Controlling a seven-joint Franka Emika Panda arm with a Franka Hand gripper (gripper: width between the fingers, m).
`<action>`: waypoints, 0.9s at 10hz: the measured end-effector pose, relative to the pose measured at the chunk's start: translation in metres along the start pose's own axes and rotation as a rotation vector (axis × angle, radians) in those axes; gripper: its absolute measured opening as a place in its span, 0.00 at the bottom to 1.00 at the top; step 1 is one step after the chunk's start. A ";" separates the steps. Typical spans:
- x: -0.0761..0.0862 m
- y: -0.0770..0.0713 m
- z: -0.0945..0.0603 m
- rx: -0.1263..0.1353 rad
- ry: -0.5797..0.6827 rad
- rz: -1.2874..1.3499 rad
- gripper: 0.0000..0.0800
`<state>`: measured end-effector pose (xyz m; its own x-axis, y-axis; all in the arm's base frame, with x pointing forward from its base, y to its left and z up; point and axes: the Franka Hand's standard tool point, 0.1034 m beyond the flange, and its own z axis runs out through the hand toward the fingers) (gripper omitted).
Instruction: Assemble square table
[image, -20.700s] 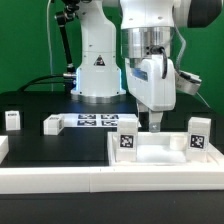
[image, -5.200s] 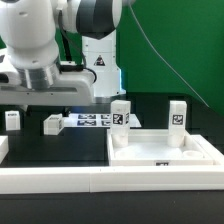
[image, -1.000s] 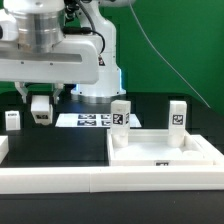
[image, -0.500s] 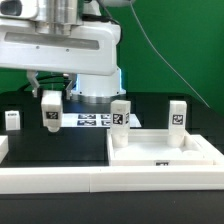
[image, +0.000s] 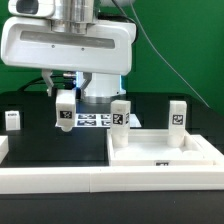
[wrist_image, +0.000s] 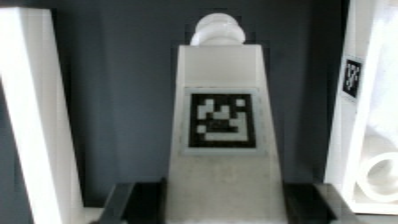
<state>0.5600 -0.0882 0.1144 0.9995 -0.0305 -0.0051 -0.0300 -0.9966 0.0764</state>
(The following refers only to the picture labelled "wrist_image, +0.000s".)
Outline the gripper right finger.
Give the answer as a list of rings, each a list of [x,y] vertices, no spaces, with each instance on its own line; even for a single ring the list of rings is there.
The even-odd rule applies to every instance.
[[[354,214],[328,183],[283,183],[287,224],[354,224]]]

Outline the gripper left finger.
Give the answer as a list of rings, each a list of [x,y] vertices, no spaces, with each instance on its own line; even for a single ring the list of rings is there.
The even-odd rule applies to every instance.
[[[166,180],[118,183],[95,224],[164,224]]]

